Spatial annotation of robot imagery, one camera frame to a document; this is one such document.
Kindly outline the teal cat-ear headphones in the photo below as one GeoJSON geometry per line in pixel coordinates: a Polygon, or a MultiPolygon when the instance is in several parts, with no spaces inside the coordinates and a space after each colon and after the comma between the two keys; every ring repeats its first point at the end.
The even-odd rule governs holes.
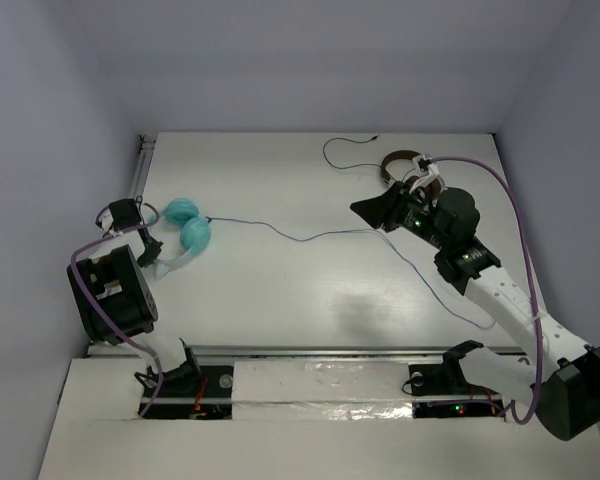
{"type": "Polygon", "coordinates": [[[190,199],[172,200],[162,211],[162,216],[170,225],[180,229],[182,254],[189,252],[196,258],[208,247],[212,236],[210,220],[200,214],[199,208],[190,199]]]}

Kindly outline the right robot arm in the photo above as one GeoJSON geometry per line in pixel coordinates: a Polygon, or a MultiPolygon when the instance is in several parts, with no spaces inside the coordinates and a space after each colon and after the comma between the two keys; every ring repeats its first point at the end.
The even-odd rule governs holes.
{"type": "Polygon", "coordinates": [[[438,273],[486,312],[527,355],[507,360],[477,341],[443,356],[441,378],[450,391],[486,387],[524,405],[554,437],[567,441],[600,422],[600,345],[593,346],[533,305],[527,292],[477,236],[480,214],[465,190],[436,194],[401,182],[351,210],[376,230],[403,228],[434,248],[438,273]]]}

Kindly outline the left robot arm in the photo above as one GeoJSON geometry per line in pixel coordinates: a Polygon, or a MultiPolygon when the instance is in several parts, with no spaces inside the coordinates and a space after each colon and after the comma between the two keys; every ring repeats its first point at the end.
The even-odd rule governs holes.
{"type": "Polygon", "coordinates": [[[142,269],[161,243],[145,228],[110,232],[75,251],[67,276],[88,338],[126,347],[146,362],[138,378],[151,392],[191,394],[203,374],[192,349],[156,330],[158,308],[142,269]]]}

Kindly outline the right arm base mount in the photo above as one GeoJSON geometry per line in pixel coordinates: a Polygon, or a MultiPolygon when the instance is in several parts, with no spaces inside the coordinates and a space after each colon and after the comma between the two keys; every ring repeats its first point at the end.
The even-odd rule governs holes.
{"type": "Polygon", "coordinates": [[[416,419],[497,418],[504,405],[499,394],[467,383],[442,364],[413,364],[402,384],[413,399],[416,419]]]}

